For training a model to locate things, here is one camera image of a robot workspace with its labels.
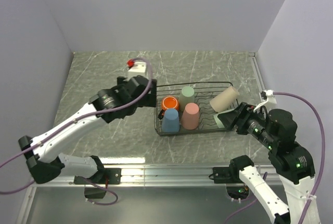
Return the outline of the light green plastic cup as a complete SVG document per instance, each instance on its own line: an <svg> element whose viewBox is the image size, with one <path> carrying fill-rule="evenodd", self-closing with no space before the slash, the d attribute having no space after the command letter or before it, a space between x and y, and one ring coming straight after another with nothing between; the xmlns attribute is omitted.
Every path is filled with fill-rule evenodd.
<svg viewBox="0 0 333 224"><path fill-rule="evenodd" d="M217 128L222 129L222 128L224 128L224 125L223 125L222 121L218 118L218 115L219 114L217 113L213 117L214 117L215 123L217 125Z"/></svg>

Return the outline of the beige plastic cup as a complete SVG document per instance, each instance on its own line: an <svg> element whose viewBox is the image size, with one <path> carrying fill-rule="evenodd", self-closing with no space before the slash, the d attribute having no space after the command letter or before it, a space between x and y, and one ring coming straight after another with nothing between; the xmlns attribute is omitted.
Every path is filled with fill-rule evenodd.
<svg viewBox="0 0 333 224"><path fill-rule="evenodd" d="M240 93L238 90L230 86L225 89L223 92L219 93L213 99L210 100L210 106L215 112L223 112L230 107L230 105L238 99Z"/></svg>

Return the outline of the salmon plastic cup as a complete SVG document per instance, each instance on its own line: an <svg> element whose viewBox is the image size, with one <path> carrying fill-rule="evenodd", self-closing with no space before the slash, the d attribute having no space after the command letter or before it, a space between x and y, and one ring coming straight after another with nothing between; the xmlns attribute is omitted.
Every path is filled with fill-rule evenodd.
<svg viewBox="0 0 333 224"><path fill-rule="evenodd" d="M187 130L194 130L199 125L199 107L195 103L188 103L184 109L181 125Z"/></svg>

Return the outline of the orange mug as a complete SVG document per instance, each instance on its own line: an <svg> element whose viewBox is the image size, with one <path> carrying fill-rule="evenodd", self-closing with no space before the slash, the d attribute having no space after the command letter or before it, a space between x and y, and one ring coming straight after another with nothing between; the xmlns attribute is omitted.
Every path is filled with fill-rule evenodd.
<svg viewBox="0 0 333 224"><path fill-rule="evenodd" d="M174 96L166 96L162 99L161 102L161 111L158 114L158 119L161 120L164 117L164 113L168 109L175 109L179 110L179 101L176 97Z"/></svg>

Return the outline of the pale green plastic cup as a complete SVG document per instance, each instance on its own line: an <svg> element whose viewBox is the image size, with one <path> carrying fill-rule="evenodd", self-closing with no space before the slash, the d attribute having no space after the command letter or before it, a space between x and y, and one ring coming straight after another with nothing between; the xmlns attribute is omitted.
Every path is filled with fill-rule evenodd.
<svg viewBox="0 0 333 224"><path fill-rule="evenodd" d="M195 91L191 86L183 87L180 92L180 96L178 98L180 104L180 110L184 111L187 104L193 103L194 97L195 97Z"/></svg>

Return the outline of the black wire dish rack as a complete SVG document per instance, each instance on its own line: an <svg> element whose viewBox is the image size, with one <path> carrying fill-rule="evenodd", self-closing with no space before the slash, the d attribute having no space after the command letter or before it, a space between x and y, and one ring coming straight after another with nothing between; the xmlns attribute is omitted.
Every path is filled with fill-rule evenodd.
<svg viewBox="0 0 333 224"><path fill-rule="evenodd" d="M224 127L218 127L214 115L216 112L210 106L210 100L222 93L233 84L231 82L191 82L191 83L177 83L169 85L157 86L157 103L155 108L155 131L159 136L173 136L173 135L189 135L189 134L205 134L225 131ZM162 110L162 99L166 96L179 97L181 90L185 86L190 86L194 89L194 103L199 107L199 124L194 130L187 130L180 127L176 133L166 133L162 130L162 119L159 118Z"/></svg>

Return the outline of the blue plastic cup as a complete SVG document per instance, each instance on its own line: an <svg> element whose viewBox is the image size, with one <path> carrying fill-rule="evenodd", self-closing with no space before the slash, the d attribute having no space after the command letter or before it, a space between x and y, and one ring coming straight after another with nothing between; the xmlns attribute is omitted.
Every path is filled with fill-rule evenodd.
<svg viewBox="0 0 333 224"><path fill-rule="evenodd" d="M176 109L167 109L162 120L164 133L176 133L180 130L179 114Z"/></svg>

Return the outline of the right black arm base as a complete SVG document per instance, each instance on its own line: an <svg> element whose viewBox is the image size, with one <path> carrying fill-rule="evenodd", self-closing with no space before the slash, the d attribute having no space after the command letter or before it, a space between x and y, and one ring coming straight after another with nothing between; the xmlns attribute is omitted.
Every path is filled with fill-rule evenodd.
<svg viewBox="0 0 333 224"><path fill-rule="evenodd" d="M214 184L224 184L227 197L231 200L243 201L249 196L248 187L232 174L229 167L213 167L209 179Z"/></svg>

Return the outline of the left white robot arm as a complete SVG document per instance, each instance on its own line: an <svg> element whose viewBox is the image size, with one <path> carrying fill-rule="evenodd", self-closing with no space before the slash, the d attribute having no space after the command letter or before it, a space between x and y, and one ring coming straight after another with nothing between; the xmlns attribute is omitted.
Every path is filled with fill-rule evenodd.
<svg viewBox="0 0 333 224"><path fill-rule="evenodd" d="M141 75L117 78L117 85L100 90L70 118L36 137L23 136L18 142L24 152L28 170L37 184L58 176L82 177L101 183L107 176L100 158L78 157L63 153L72 141L87 133L135 113L137 108L155 107L157 80Z"/></svg>

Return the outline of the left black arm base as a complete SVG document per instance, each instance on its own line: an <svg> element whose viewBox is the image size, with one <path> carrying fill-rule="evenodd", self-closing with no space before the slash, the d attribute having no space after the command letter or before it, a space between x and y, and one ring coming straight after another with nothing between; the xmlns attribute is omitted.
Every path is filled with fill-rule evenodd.
<svg viewBox="0 0 333 224"><path fill-rule="evenodd" d="M91 178L84 178L82 176L75 176L73 183L75 185L88 185L92 186L84 188L84 196L88 200L102 200L106 196L106 189L110 185L119 185L121 182L121 168L104 168L97 175Z"/></svg>

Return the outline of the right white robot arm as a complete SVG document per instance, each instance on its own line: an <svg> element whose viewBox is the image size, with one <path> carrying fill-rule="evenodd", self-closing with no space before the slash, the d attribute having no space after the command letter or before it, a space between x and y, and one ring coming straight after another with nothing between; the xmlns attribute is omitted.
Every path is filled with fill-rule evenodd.
<svg viewBox="0 0 333 224"><path fill-rule="evenodd" d="M287 196L284 203L259 174L253 161L242 155L230 161L222 173L213 169L215 183L244 183L265 209L271 223L320 223L315 196L315 169L309 151L296 142L297 124L292 114L282 109L255 112L241 103L237 108L217 115L227 130L250 134L268 150L268 159L276 170Z"/></svg>

